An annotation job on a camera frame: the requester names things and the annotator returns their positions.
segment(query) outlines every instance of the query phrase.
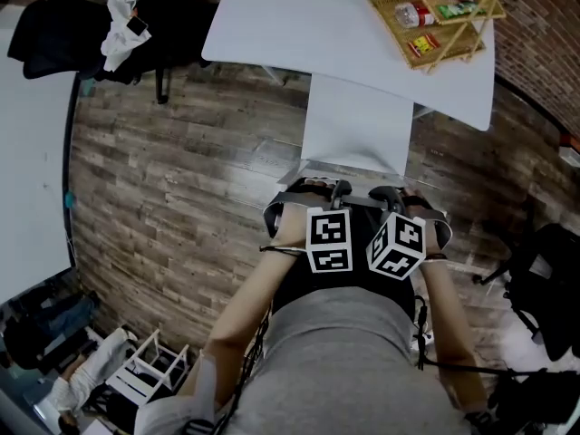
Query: wrist strap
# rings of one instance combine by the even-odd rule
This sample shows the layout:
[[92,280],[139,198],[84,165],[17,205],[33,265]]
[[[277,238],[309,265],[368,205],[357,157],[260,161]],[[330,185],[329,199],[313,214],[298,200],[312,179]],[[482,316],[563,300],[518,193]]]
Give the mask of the wrist strap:
[[423,263],[433,263],[435,261],[447,261],[448,258],[443,255],[443,253],[433,253],[432,255],[427,255],[423,260]]

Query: gray shirt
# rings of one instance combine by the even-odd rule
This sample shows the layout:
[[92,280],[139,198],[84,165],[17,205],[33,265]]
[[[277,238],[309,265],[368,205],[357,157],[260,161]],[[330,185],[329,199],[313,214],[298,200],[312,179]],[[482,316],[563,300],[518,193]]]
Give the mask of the gray shirt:
[[412,327],[391,299],[358,287],[293,301],[271,318],[225,433],[469,434],[440,382],[411,365]]

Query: black chair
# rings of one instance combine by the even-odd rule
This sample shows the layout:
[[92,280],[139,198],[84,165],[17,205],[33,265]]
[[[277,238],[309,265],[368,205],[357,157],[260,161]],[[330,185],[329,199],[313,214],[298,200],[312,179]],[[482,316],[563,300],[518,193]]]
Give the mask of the black chair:
[[[535,233],[527,233],[516,246],[509,236],[488,224],[510,248],[511,258],[485,279],[485,285],[509,271],[504,296],[511,301],[517,316],[532,333],[536,343],[543,343],[550,360],[557,361],[572,347],[580,357],[580,328],[576,323],[580,281],[575,271],[580,257],[580,237],[558,224],[548,224]],[[536,320],[534,324],[526,314]]]
[[547,424],[564,424],[570,419],[579,397],[580,374],[573,371],[537,372],[523,381],[501,375],[488,401],[488,407],[496,410],[497,421],[479,433],[544,433]]
[[89,399],[82,406],[82,411],[86,415],[105,415],[107,413],[107,402],[111,395],[112,390],[106,383],[102,383],[91,391]]
[[157,101],[162,104],[168,101],[162,85],[165,69],[208,64],[201,50],[217,7],[205,0],[140,0],[136,8],[151,38],[115,72],[107,72],[101,54],[111,28],[107,6],[86,0],[38,0],[23,11],[8,56],[24,63],[26,79],[76,71],[80,79],[129,84],[155,71]]

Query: wooden floor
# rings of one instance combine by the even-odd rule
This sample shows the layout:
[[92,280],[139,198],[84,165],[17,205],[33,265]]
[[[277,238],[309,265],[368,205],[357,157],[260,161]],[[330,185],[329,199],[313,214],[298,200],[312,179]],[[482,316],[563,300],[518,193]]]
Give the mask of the wooden floor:
[[[267,241],[262,207],[300,156],[310,78],[288,75],[277,87],[258,68],[193,66],[174,72],[167,105],[156,104],[151,76],[138,86],[100,82],[79,99],[73,241],[82,282],[103,300],[103,331],[128,323],[143,335],[159,327],[176,349],[204,343]],[[556,129],[498,86],[488,132],[439,113],[413,123],[407,176],[449,211],[453,277],[488,365],[547,362],[500,283],[471,277],[508,254],[481,221],[520,232],[525,202],[537,226],[580,233],[578,174],[557,143]],[[568,355],[552,367],[573,365]]]

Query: white folding chair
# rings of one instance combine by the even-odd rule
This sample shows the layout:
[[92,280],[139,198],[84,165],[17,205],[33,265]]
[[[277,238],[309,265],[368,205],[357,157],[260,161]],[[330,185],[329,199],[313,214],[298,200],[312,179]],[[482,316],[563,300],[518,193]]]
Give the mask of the white folding chair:
[[[145,343],[139,347],[131,358],[107,380],[107,385],[110,385],[113,389],[137,404],[139,407],[147,404],[161,385],[165,385],[169,390],[171,390],[171,392],[175,392],[175,390],[181,385],[181,382],[183,382],[183,379],[189,370],[187,361],[189,346],[185,345],[181,350],[181,353],[176,354],[160,345],[159,335],[160,330],[157,329],[151,334]],[[150,362],[146,362],[140,358],[140,355],[151,343],[155,345],[155,357]],[[155,367],[156,362],[160,359],[161,353],[173,358],[173,361],[165,372],[162,372]],[[174,382],[172,382],[171,374],[175,369],[178,369],[181,372],[179,377],[174,379]],[[140,373],[145,373],[154,377],[157,379],[157,383],[155,385],[149,385],[139,377]]]

